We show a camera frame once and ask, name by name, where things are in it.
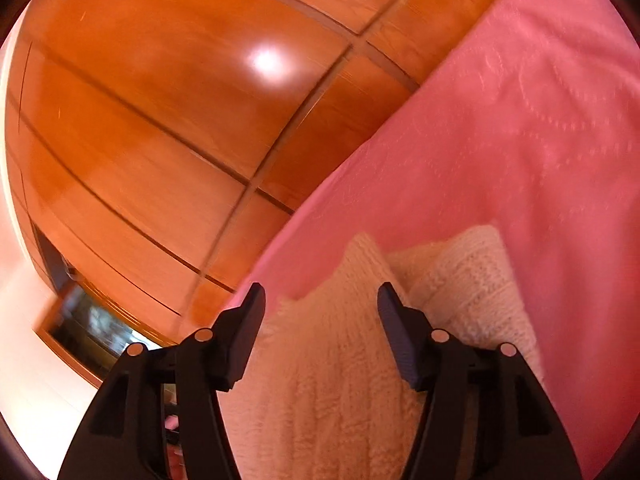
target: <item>white wall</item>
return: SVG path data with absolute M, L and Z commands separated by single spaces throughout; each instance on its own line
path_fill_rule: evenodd
M 54 295 L 27 256 L 6 173 L 4 104 L 19 23 L 0 51 L 0 412 L 28 457 L 54 479 L 95 388 L 33 331 Z

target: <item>bed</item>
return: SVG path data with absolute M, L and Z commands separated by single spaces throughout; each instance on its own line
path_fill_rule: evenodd
M 640 50 L 609 0 L 499 0 L 272 241 L 251 282 L 300 298 L 358 232 L 385 251 L 496 226 L 591 479 L 640 398 Z

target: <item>wooden cabinet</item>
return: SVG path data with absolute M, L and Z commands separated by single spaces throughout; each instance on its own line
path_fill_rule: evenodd
M 153 330 L 210 325 L 492 1 L 33 0 L 6 103 L 20 227 Z

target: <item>pink fabric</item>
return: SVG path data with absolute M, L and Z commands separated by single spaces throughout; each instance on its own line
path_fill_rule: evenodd
M 638 414 L 639 132 L 640 50 L 608 0 L 499 0 L 247 283 L 273 310 L 324 280 L 357 232 L 390 251 L 495 225 L 590 479 Z

